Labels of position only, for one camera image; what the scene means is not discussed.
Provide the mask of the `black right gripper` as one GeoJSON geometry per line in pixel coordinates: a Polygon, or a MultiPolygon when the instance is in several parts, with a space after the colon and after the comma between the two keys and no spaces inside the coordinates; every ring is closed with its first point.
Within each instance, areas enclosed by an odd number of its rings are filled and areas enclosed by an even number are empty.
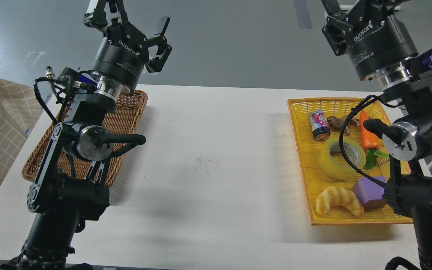
{"type": "Polygon", "coordinates": [[[348,54],[358,78],[369,80],[377,70],[418,55],[396,7],[409,0],[378,0],[362,7],[359,0],[343,10],[337,0],[323,0],[327,13],[322,32],[336,56],[348,54]]]}

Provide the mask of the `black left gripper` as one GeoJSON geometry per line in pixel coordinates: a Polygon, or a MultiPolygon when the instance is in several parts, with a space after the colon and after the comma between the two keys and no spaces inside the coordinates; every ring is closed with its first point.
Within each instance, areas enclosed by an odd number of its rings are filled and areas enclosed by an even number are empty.
{"type": "Polygon", "coordinates": [[[84,15],[84,25],[98,29],[105,36],[91,63],[90,71],[107,76],[122,84],[126,92],[134,92],[138,80],[146,70],[161,72],[172,47],[165,37],[170,17],[161,17],[154,36],[146,38],[134,25],[128,22],[122,0],[91,0],[84,15]],[[109,4],[110,13],[119,12],[118,19],[108,26],[105,7],[109,4]],[[149,57],[149,48],[157,46],[155,57],[149,57]]]}

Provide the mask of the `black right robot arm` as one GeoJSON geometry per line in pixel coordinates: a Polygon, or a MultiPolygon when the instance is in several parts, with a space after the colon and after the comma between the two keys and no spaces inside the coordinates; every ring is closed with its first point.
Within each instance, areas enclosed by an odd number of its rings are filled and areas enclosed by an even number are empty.
{"type": "Polygon", "coordinates": [[[324,0],[322,29],[336,56],[348,54],[360,80],[377,80],[383,91],[368,96],[349,115],[375,101],[397,101],[405,116],[393,124],[370,119],[364,127],[384,142],[390,176],[383,199],[394,213],[413,220],[418,257],[432,270],[432,48],[418,54],[405,25],[396,19],[400,0],[359,0],[348,11],[324,0]]]}

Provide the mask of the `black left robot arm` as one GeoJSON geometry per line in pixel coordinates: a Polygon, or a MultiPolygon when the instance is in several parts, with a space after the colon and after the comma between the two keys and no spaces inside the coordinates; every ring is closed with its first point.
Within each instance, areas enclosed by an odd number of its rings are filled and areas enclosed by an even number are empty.
{"type": "Polygon", "coordinates": [[[112,133],[103,120],[117,110],[122,92],[135,91],[144,69],[161,72],[172,51],[165,37],[169,22],[162,17],[147,38],[129,22],[122,0],[92,0],[84,24],[101,31],[103,41],[90,70],[66,67],[55,76],[47,67],[46,75],[34,80],[36,99],[53,130],[27,195],[36,218],[20,255],[0,270],[65,269],[74,234],[109,206],[110,161],[145,144],[146,137],[112,133]]]}

